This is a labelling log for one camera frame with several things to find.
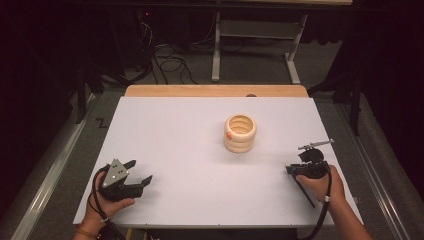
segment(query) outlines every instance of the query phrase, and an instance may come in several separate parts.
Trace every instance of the electrical cable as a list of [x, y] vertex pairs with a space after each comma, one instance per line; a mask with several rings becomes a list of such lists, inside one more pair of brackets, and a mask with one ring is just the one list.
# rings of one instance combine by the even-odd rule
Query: electrical cable
[[311, 240], [311, 239], [313, 239], [317, 235], [317, 233], [321, 229], [322, 224], [324, 222], [325, 215], [327, 214], [327, 211], [328, 211], [328, 207], [330, 206], [330, 200], [331, 200], [330, 199], [331, 198], [331, 195], [330, 194], [331, 194], [331, 185], [333, 183], [333, 179], [332, 179], [330, 168], [328, 167], [327, 164], [325, 164], [325, 166], [326, 166], [327, 175], [328, 175], [328, 186], [327, 186], [327, 193], [326, 193], [326, 196], [325, 196], [325, 200], [324, 200], [324, 203], [323, 203], [323, 206], [322, 206], [321, 213], [319, 215], [317, 224], [315, 225], [315, 228], [312, 230], [312, 233], [309, 236], [307, 236], [305, 238], [300, 238], [298, 240]]
[[158, 81], [158, 78], [156, 77], [156, 73], [154, 69], [152, 69], [152, 74], [153, 74], [153, 78], [155, 79], [156, 85], [159, 85], [159, 81]]
[[221, 44], [220, 50], [223, 51], [223, 52], [227, 52], [227, 53], [236, 53], [236, 52], [242, 50], [245, 47], [245, 41], [236, 41], [236, 42], [240, 42], [241, 45], [238, 46], [238, 48], [236, 48], [235, 50], [227, 50], [227, 49], [223, 48], [222, 44]]
[[125, 76], [122, 76], [120, 74], [115, 74], [112, 72], [109, 72], [107, 70], [101, 69], [100, 67], [96, 66], [98, 69], [101, 69], [101, 71], [105, 72], [106, 75], [110, 76], [111, 78], [113, 78], [115, 81], [110, 81], [107, 79], [102, 78], [102, 81], [112, 85], [112, 86], [119, 86], [119, 85], [124, 85], [125, 87], [128, 87], [132, 84], [134, 84], [136, 81], [139, 81], [143, 78], [145, 78], [146, 76], [148, 76], [152, 71], [153, 71], [153, 64], [151, 62], [151, 57], [150, 57], [150, 53], [149, 53], [149, 47], [151, 46], [152, 43], [152, 39], [153, 39], [153, 32], [152, 29], [150, 28], [150, 26], [142, 21], [138, 21], [138, 41], [140, 42], [140, 46], [141, 46], [141, 54], [143, 54], [144, 58], [148, 58], [148, 62], [146, 63], [146, 67], [144, 69], [144, 71], [139, 74], [138, 76], [136, 76], [133, 79], [127, 79]]
[[203, 40], [200, 40], [200, 41], [197, 41], [197, 42], [194, 42], [194, 43], [190, 43], [190, 45], [194, 46], [194, 45], [197, 45], [197, 44], [201, 44], [201, 43], [207, 42], [207, 41], [209, 41], [209, 40], [211, 40], [215, 37], [215, 35], [212, 35], [210, 38], [208, 38], [209, 35], [212, 33], [213, 27], [215, 26], [215, 19], [216, 19], [216, 13], [214, 13], [214, 15], [213, 15], [211, 27], [209, 28], [209, 32], [208, 32], [208, 34], [206, 34], [206, 37], [204, 37]]
[[[171, 52], [168, 53], [168, 54], [166, 54], [166, 55], [157, 56], [156, 53], [159, 50], [162, 50], [162, 49], [165, 49], [165, 48], [171, 49]], [[155, 61], [156, 65], [157, 65], [157, 67], [159, 68], [159, 70], [161, 71], [162, 76], [164, 77], [166, 84], [169, 84], [169, 81], [168, 81], [168, 78], [166, 77], [165, 72], [169, 72], [169, 73], [170, 72], [176, 72], [176, 71], [178, 71], [180, 69], [181, 69], [181, 71], [180, 71], [180, 74], [179, 74], [179, 78], [180, 78], [180, 81], [181, 81], [182, 84], [186, 84], [183, 81], [183, 73], [186, 70], [188, 72], [190, 81], [193, 84], [199, 84], [198, 82], [194, 81], [193, 76], [191, 74], [191, 71], [188, 68], [187, 62], [183, 58], [181, 58], [181, 57], [175, 57], [174, 54], [175, 54], [175, 49], [173, 47], [171, 47], [170, 45], [168, 45], [168, 44], [159, 45], [159, 46], [156, 47], [156, 50], [155, 50], [154, 61]], [[165, 68], [165, 65], [167, 65], [169, 63], [178, 63], [178, 65], [177, 66], [173, 66], [173, 68], [168, 68], [168, 69]]]
[[197, 42], [195, 44], [190, 45], [195, 49], [199, 50], [209, 50], [215, 47], [215, 35], [211, 36], [208, 39], [203, 40], [202, 42]]
[[114, 237], [115, 239], [119, 239], [119, 240], [125, 240], [125, 237], [124, 237], [124, 235], [122, 235], [122, 233], [121, 232], [119, 232], [119, 230], [117, 229], [117, 227], [116, 227], [116, 225], [115, 225], [115, 223], [113, 223], [109, 218], [108, 218], [108, 216], [106, 215], [106, 213], [103, 211], [103, 209], [101, 208], [101, 206], [100, 206], [100, 201], [99, 201], [99, 198], [98, 198], [98, 196], [97, 196], [97, 193], [98, 193], [98, 191], [97, 191], [97, 189], [96, 189], [96, 180], [97, 180], [97, 177], [99, 176], [99, 174], [101, 173], [101, 172], [103, 172], [103, 171], [108, 171], [108, 169], [109, 169], [109, 167], [110, 167], [110, 165], [109, 164], [107, 164], [105, 167], [103, 167], [103, 168], [101, 168], [101, 169], [99, 169], [97, 172], [96, 172], [96, 174], [94, 175], [94, 177], [93, 177], [93, 183], [92, 183], [92, 187], [91, 187], [91, 194], [90, 195], [92, 195], [93, 196], [93, 198], [94, 198], [94, 202], [95, 202], [95, 204], [96, 204], [96, 208], [94, 208], [93, 207], [93, 205], [91, 204], [91, 202], [90, 202], [90, 197], [87, 199], [87, 201], [88, 201], [88, 203], [89, 203], [89, 205], [90, 205], [90, 207], [91, 208], [93, 208], [93, 210], [94, 211], [96, 211], [99, 215], [100, 215], [100, 217], [102, 218], [102, 221], [104, 222], [104, 223], [106, 223], [106, 226], [104, 227], [104, 228], [107, 228], [107, 229], [105, 229], [105, 230], [109, 230], [109, 231], [111, 231], [111, 234], [113, 235], [112, 237]]

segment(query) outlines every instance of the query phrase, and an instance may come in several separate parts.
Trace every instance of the stack of tape rolls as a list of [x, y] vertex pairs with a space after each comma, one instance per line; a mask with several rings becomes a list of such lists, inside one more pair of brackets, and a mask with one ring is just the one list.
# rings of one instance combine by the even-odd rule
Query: stack of tape rolls
[[224, 145], [231, 152], [244, 153], [253, 147], [256, 135], [255, 121], [242, 114], [229, 117], [225, 122]]

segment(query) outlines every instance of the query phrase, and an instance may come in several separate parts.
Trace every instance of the white table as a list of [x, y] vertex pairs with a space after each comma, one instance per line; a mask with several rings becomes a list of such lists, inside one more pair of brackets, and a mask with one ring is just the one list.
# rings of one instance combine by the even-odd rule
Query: white table
[[[251, 116], [258, 126], [255, 145], [245, 154], [223, 144], [224, 122], [236, 113]], [[153, 174], [137, 203], [115, 216], [121, 226], [313, 226], [321, 208], [311, 207], [284, 164], [300, 163], [298, 146], [328, 139], [309, 98], [123, 97], [93, 175], [113, 158], [137, 160], [126, 184]], [[319, 149], [344, 179], [331, 145]], [[82, 220], [90, 190], [91, 180], [74, 223]], [[346, 183], [345, 191], [360, 218]], [[329, 215], [324, 224], [333, 224]]]

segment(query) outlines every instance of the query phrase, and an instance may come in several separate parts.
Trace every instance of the wrist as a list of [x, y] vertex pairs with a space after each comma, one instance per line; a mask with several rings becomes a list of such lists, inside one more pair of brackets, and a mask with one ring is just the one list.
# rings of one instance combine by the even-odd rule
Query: wrist
[[331, 215], [333, 215], [334, 213], [340, 212], [340, 210], [345, 209], [347, 206], [350, 205], [345, 198], [332, 197], [330, 200], [328, 211]]
[[102, 222], [101, 219], [83, 219], [77, 227], [85, 232], [98, 235], [104, 226], [106, 226], [106, 223]]

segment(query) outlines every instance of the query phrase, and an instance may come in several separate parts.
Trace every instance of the black cable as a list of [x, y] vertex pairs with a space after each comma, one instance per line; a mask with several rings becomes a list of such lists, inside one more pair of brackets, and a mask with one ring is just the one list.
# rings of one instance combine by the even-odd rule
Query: black cable
[[313, 239], [317, 235], [317, 233], [321, 229], [322, 224], [324, 222], [325, 215], [327, 214], [327, 211], [328, 211], [328, 207], [330, 206], [330, 200], [331, 200], [330, 194], [331, 194], [331, 185], [333, 183], [333, 178], [332, 178], [332, 175], [331, 175], [330, 168], [328, 167], [327, 164], [325, 164], [325, 166], [326, 166], [327, 175], [328, 175], [328, 186], [327, 186], [327, 193], [326, 193], [326, 196], [325, 196], [325, 199], [324, 199], [324, 204], [323, 204], [322, 209], [321, 209], [321, 213], [319, 215], [319, 218], [318, 218], [317, 224], [315, 225], [315, 228], [312, 230], [312, 233], [305, 238], [300, 238], [299, 240], [310, 240], [310, 239]]
[[156, 85], [158, 85], [159, 82], [158, 82], [158, 78], [156, 77], [156, 73], [154, 69], [152, 69], [152, 74], [153, 74], [153, 78], [155, 79]]
[[[169, 54], [167, 54], [167, 55], [157, 56], [157, 55], [156, 55], [156, 52], [157, 52], [157, 51], [159, 51], [159, 50], [161, 50], [161, 49], [164, 49], [164, 48], [171, 49], [171, 53], [169, 53]], [[184, 73], [184, 71], [185, 71], [185, 70], [187, 70], [187, 72], [188, 72], [188, 74], [189, 74], [189, 79], [190, 79], [190, 81], [191, 81], [192, 83], [194, 83], [194, 84], [199, 84], [198, 82], [194, 81], [193, 76], [192, 76], [192, 74], [191, 74], [191, 71], [190, 71], [190, 69], [188, 68], [187, 62], [186, 62], [183, 58], [175, 57], [175, 56], [174, 56], [174, 54], [175, 54], [175, 49], [174, 49], [173, 47], [171, 47], [171, 46], [168, 46], [168, 45], [165, 45], [165, 46], [158, 46], [158, 47], [156, 48], [156, 50], [155, 50], [154, 60], [155, 60], [155, 62], [156, 62], [156, 65], [157, 65], [157, 66], [158, 66], [158, 68], [160, 69], [160, 71], [161, 71], [161, 73], [162, 73], [162, 76], [163, 76], [163, 77], [164, 77], [164, 79], [165, 79], [166, 84], [168, 84], [169, 82], [168, 82], [168, 78], [166, 77], [165, 72], [176, 72], [176, 71], [177, 71], [177, 70], [179, 70], [179, 69], [181, 69], [181, 71], [180, 71], [180, 81], [181, 81], [181, 83], [182, 83], [182, 84], [186, 84], [186, 83], [183, 81], [183, 77], [182, 77], [182, 74]], [[158, 62], [158, 58], [159, 58], [159, 59], [163, 59], [163, 61], [162, 61], [160, 64], [159, 64], [159, 62]], [[166, 65], [166, 64], [168, 64], [168, 63], [170, 63], [170, 62], [174, 62], [174, 63], [176, 62], [176, 63], [178, 63], [178, 65], [177, 65], [176, 67], [172, 68], [172, 69], [166, 69], [166, 68], [164, 67], [164, 65]]]
[[195, 43], [190, 45], [193, 48], [199, 49], [199, 50], [209, 50], [209, 49], [213, 49], [215, 47], [215, 36], [212, 36], [208, 39], [205, 39], [202, 42], [199, 43]]
[[89, 204], [90, 204], [90, 206], [91, 206], [91, 208], [93, 208], [94, 209], [94, 211], [96, 211], [99, 215], [100, 215], [100, 217], [102, 218], [102, 221], [103, 222], [105, 222], [106, 223], [106, 227], [108, 228], [108, 230], [111, 232], [111, 234], [113, 235], [113, 237], [115, 238], [115, 239], [119, 239], [119, 240], [125, 240], [125, 237], [122, 235], [122, 233], [121, 232], [119, 232], [119, 230], [117, 229], [117, 227], [116, 227], [116, 225], [115, 225], [115, 223], [113, 223], [109, 218], [108, 218], [108, 216], [106, 215], [106, 213], [103, 211], [103, 209], [101, 208], [101, 206], [100, 206], [100, 202], [99, 202], [99, 198], [97, 197], [97, 193], [98, 193], [98, 191], [97, 191], [97, 189], [96, 189], [96, 180], [97, 180], [97, 177], [99, 176], [99, 174], [101, 173], [101, 172], [103, 172], [103, 171], [106, 171], [107, 172], [107, 170], [109, 169], [109, 167], [110, 167], [110, 165], [108, 164], [108, 165], [106, 165], [105, 167], [103, 167], [103, 168], [101, 168], [101, 169], [99, 169], [99, 171], [97, 171], [96, 172], [96, 174], [94, 175], [94, 178], [93, 178], [93, 184], [92, 184], [92, 188], [91, 188], [91, 194], [93, 195], [93, 197], [94, 197], [94, 202], [96, 203], [96, 208], [97, 208], [97, 210], [96, 210], [96, 208], [94, 208], [93, 207], [93, 205], [91, 204], [91, 202], [90, 202], [90, 197], [88, 198], [88, 202], [89, 202]]
[[245, 47], [245, 41], [236, 41], [236, 42], [241, 43], [241, 45], [238, 46], [237, 49], [235, 49], [235, 50], [226, 50], [225, 48], [223, 48], [223, 45], [221, 45], [220, 50], [223, 51], [223, 52], [227, 52], [227, 53], [236, 53], [236, 52], [242, 50]]
[[116, 80], [116, 82], [115, 82], [115, 81], [109, 81], [109, 80], [102, 78], [103, 82], [110, 84], [110, 85], [113, 85], [113, 86], [124, 85], [126, 87], [134, 84], [138, 80], [145, 78], [153, 70], [153, 64], [151, 62], [149, 62], [146, 69], [143, 71], [143, 73], [141, 73], [140, 75], [138, 75], [137, 77], [135, 77], [131, 80], [128, 80], [127, 78], [125, 78], [124, 76], [122, 76], [120, 74], [115, 74], [115, 73], [109, 72], [107, 70], [99, 68], [98, 66], [94, 66], [94, 67], [97, 67], [98, 69], [100, 69], [100, 71], [103, 71], [106, 75], [108, 75], [111, 78], [113, 78], [114, 80]]
[[213, 29], [214, 29], [214, 26], [215, 26], [216, 16], [217, 16], [216, 13], [214, 13], [213, 14], [213, 18], [212, 18], [212, 22], [211, 22], [211, 26], [209, 28], [209, 32], [206, 34], [206, 36], [202, 40], [200, 40], [200, 41], [190, 43], [191, 46], [196, 46], [198, 44], [207, 42], [207, 41], [215, 38], [215, 35], [212, 35], [211, 37], [209, 37], [209, 35], [211, 35], [211, 33], [213, 32]]

